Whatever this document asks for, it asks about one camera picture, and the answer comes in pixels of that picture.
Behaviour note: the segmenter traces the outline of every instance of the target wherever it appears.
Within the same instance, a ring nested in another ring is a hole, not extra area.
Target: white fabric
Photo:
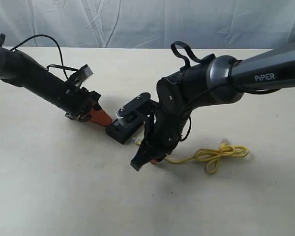
[[[63,47],[275,48],[295,41],[295,0],[0,0],[1,32],[6,46],[46,33]]]

